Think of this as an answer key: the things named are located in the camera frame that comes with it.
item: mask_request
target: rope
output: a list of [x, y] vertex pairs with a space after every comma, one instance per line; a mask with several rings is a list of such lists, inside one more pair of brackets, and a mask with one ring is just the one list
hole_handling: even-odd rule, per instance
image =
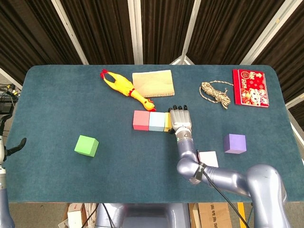
[[[214, 83], [214, 82], [218, 82], [218, 83], [224, 83], [224, 84], [228, 84], [228, 85], [232, 85], [231, 83], [229, 82], [223, 82], [223, 81], [212, 81], [212, 82], [202, 82], [201, 83], [201, 86], [199, 87], [199, 93], [200, 95], [205, 98], [206, 100], [212, 102], [212, 103], [218, 103], [218, 102], [221, 102], [222, 103], [222, 106], [225, 108], [225, 109], [228, 109], [228, 105], [230, 104], [231, 100], [230, 98], [227, 96], [227, 91], [228, 89], [225, 88], [225, 92], [221, 92], [219, 90], [216, 90], [215, 88], [213, 88], [211, 86], [211, 83]], [[215, 98], [215, 101], [205, 97], [202, 93], [201, 93], [201, 89], [208, 95], [212, 96]]]

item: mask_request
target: teal felt tablecloth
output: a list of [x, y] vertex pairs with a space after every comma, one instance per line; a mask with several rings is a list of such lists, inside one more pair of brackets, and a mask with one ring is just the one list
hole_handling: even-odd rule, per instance
[[[188, 106], [195, 146], [216, 151], [220, 167], [245, 173], [257, 163], [278, 169], [289, 201], [304, 200], [304, 166], [289, 123], [280, 85], [269, 66], [65, 66], [32, 67], [26, 76], [7, 147], [28, 141], [5, 161], [10, 202], [210, 202], [224, 201], [204, 184], [193, 186], [176, 171], [174, 135], [135, 131], [136, 100], [100, 79], [106, 68], [132, 79], [132, 72], [172, 71], [175, 96], [154, 98], [159, 112]], [[269, 108], [235, 105], [233, 87], [214, 84], [232, 104], [204, 100], [202, 81], [232, 83], [232, 69], [263, 71]], [[223, 138], [244, 134], [247, 152], [225, 154]], [[96, 138], [95, 157], [74, 151], [80, 135]], [[232, 201], [250, 201], [227, 193]]]

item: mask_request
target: green cube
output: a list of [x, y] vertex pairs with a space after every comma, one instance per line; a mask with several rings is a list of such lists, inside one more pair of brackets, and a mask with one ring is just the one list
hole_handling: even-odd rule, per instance
[[94, 157], [98, 144], [99, 142], [96, 139], [81, 135], [74, 150], [77, 153]]

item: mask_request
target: purple cube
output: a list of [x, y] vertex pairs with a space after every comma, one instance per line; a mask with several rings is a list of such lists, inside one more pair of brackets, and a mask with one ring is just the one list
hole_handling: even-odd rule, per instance
[[228, 134], [224, 138], [225, 153], [243, 153], [246, 151], [246, 138], [242, 134]]

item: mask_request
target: light blue block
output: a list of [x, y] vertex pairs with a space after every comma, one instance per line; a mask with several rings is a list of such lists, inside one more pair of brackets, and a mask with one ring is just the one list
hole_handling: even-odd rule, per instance
[[165, 128], [165, 113], [150, 112], [149, 131], [163, 132]]

